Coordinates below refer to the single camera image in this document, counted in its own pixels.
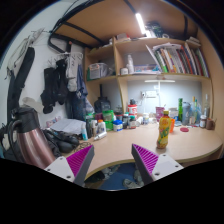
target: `shelf board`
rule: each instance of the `shelf board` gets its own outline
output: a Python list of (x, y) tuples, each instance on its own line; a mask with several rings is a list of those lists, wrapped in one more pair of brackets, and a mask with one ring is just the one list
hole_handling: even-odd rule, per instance
[(114, 55), (113, 45), (110, 45), (107, 47), (96, 49), (93, 52), (88, 53), (87, 57), (102, 60), (109, 57), (113, 57), (113, 55)]
[(87, 81), (87, 83), (88, 84), (90, 84), (90, 83), (102, 84), (102, 83), (105, 83), (105, 82), (110, 82), (111, 80), (115, 80), (115, 79), (116, 79), (116, 76), (113, 75), (113, 76), (107, 76), (107, 77), (100, 78), (100, 79), (90, 80), (90, 81)]
[(144, 37), (135, 41), (117, 42), (115, 46), (121, 54), (127, 54), (131, 52), (147, 52), (148, 50), (145, 45), (148, 45), (150, 48), (153, 48), (153, 46), (165, 44), (168, 42), (171, 44), (180, 45), (184, 45), (185, 43), (185, 41), (178, 39)]
[(117, 76), (119, 79), (125, 79), (127, 81), (137, 81), (137, 80), (156, 80), (157, 77), (162, 79), (165, 77), (167, 80), (187, 80), (187, 81), (211, 81), (210, 78), (192, 74), (182, 74), (182, 73), (162, 73), (160, 75), (120, 75)]

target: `plastic bottle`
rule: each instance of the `plastic bottle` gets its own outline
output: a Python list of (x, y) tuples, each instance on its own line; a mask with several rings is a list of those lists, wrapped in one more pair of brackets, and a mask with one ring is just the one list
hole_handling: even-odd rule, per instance
[(103, 133), (103, 132), (106, 132), (106, 124), (105, 122), (101, 122), (100, 123), (100, 129), (101, 129), (101, 132), (100, 133)]
[(191, 105), (188, 102), (183, 102), (183, 116), (182, 116), (182, 124), (188, 125), (190, 119), (190, 108)]
[(91, 126), (90, 126), (90, 120), (86, 120), (86, 132), (87, 132), (87, 136), (88, 139), (92, 138), (92, 130), (91, 130)]
[(197, 121), (197, 116), (198, 116), (198, 112), (197, 112), (197, 99), (195, 100), (195, 104), (194, 104), (194, 107), (195, 107), (195, 109), (194, 109), (194, 118), (195, 118), (195, 122)]
[(93, 132), (93, 137), (96, 137), (96, 123), (97, 120), (92, 120), (92, 132)]
[(204, 113), (206, 117), (209, 117), (210, 114), (210, 105), (208, 102), (208, 94), (205, 95), (205, 106), (204, 106)]
[(183, 108), (182, 108), (183, 99), (179, 98), (178, 100), (178, 119), (182, 122)]
[(133, 74), (134, 73), (134, 63), (133, 63), (133, 59), (132, 59), (130, 54), (128, 55), (127, 68), (128, 68), (129, 74)]
[(168, 114), (169, 111), (164, 110), (163, 116), (159, 120), (159, 137), (156, 142), (158, 149), (164, 149), (168, 144), (168, 135), (171, 127), (171, 118)]
[(87, 132), (86, 132), (86, 124), (82, 124), (82, 138), (84, 141), (88, 140)]
[(103, 124), (102, 123), (104, 123), (103, 120), (98, 120), (98, 133), (99, 134), (103, 132), (102, 131), (102, 128), (104, 128), (104, 127), (103, 127)]

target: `box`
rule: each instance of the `box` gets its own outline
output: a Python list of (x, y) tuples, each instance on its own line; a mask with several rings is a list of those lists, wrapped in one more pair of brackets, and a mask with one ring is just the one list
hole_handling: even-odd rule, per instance
[(105, 121), (107, 131), (113, 130), (113, 121)]
[(104, 63), (95, 63), (95, 64), (89, 65), (90, 80), (106, 77), (107, 72), (108, 72), (108, 66)]
[(134, 71), (135, 72), (147, 72), (151, 71), (156, 67), (156, 64), (147, 64), (147, 65), (135, 65)]

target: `green bottle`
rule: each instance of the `green bottle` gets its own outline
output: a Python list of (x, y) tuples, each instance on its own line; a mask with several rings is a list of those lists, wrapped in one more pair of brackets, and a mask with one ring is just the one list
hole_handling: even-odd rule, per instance
[(183, 115), (182, 103), (183, 103), (183, 98), (179, 98), (178, 99), (178, 119), (181, 122), (182, 122), (182, 115)]
[(197, 116), (198, 116), (198, 113), (197, 113), (197, 100), (195, 100), (194, 108), (195, 108), (195, 110), (194, 110), (194, 117), (195, 117), (195, 123), (196, 123), (196, 121), (197, 121)]

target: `cup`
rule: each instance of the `cup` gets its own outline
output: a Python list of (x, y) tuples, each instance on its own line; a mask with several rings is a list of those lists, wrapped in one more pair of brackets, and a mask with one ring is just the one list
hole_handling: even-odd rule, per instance
[(171, 118), (171, 126), (170, 126), (170, 132), (169, 133), (173, 132), (174, 124), (175, 124), (175, 119)]
[(211, 118), (208, 118), (208, 119), (207, 119), (207, 122), (206, 122), (206, 129), (207, 129), (207, 130), (214, 130), (214, 129), (215, 129), (215, 121), (212, 120)]

